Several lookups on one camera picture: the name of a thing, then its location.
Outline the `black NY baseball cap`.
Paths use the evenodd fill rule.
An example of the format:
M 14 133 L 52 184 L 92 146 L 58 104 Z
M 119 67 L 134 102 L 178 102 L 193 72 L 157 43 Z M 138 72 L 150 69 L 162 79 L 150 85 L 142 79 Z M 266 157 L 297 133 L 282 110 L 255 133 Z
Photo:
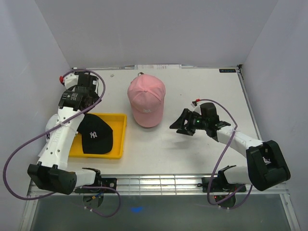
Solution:
M 113 148 L 113 130 L 97 115 L 85 114 L 77 132 L 84 154 L 107 154 Z

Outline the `pink baseball cap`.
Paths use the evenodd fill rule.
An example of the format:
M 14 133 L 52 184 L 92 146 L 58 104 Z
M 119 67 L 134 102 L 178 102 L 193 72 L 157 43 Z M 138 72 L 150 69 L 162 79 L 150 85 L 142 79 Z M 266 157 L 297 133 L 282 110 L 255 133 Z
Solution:
M 163 119 L 166 87 L 155 76 L 143 72 L 131 81 L 128 100 L 135 121 L 144 128 L 153 128 Z

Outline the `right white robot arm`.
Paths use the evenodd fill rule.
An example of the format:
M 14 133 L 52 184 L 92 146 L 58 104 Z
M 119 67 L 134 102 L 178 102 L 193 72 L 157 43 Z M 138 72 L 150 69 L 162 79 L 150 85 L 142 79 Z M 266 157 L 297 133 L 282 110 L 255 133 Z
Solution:
M 197 130 L 204 130 L 208 137 L 246 158 L 245 167 L 233 165 L 216 169 L 215 177 L 206 183 L 212 191 L 229 191 L 232 187 L 246 184 L 264 191 L 291 177 L 277 142 L 257 140 L 237 131 L 230 123 L 220 120 L 213 103 L 201 104 L 200 112 L 185 108 L 170 129 L 188 136 L 193 136 Z

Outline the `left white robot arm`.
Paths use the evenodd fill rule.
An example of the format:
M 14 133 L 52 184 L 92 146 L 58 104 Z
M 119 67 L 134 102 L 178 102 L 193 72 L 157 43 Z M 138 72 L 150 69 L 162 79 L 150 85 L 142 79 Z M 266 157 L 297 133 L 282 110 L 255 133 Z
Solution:
M 67 171 L 67 162 L 77 129 L 86 113 L 101 101 L 97 93 L 98 77 L 91 71 L 77 70 L 64 75 L 65 86 L 58 111 L 51 119 L 48 140 L 36 164 L 30 164 L 27 173 L 42 190 L 70 195 L 75 188 L 86 186 L 91 192 L 102 187 L 100 171 L 82 168 Z

